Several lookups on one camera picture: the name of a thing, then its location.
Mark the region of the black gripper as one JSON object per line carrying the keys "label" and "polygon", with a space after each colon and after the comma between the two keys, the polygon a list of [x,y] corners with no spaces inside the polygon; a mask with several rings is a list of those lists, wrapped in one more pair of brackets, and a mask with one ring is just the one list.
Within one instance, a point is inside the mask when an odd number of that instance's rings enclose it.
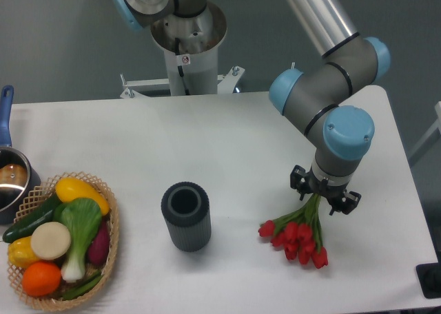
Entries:
{"label": "black gripper", "polygon": [[306,194],[318,194],[327,199],[331,205],[330,215],[335,212],[349,215],[359,204],[362,196],[354,191],[345,191],[349,184],[348,178],[338,180],[316,176],[313,171],[308,171],[300,165],[295,165],[289,176],[290,187],[300,194],[303,200]]}

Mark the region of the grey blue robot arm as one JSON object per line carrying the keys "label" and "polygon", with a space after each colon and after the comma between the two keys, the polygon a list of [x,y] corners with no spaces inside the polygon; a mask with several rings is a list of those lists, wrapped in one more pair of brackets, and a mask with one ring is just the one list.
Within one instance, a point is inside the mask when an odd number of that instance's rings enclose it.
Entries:
{"label": "grey blue robot arm", "polygon": [[[368,152],[375,127],[363,109],[345,101],[389,69],[387,46],[361,37],[338,0],[287,0],[321,55],[313,74],[291,68],[271,84],[273,106],[315,147],[309,170],[295,166],[290,185],[300,195],[326,198],[332,211],[351,213],[360,194],[347,191]],[[113,0],[134,31],[149,28],[163,50],[174,96],[217,94],[218,46],[226,19],[209,0]]]}

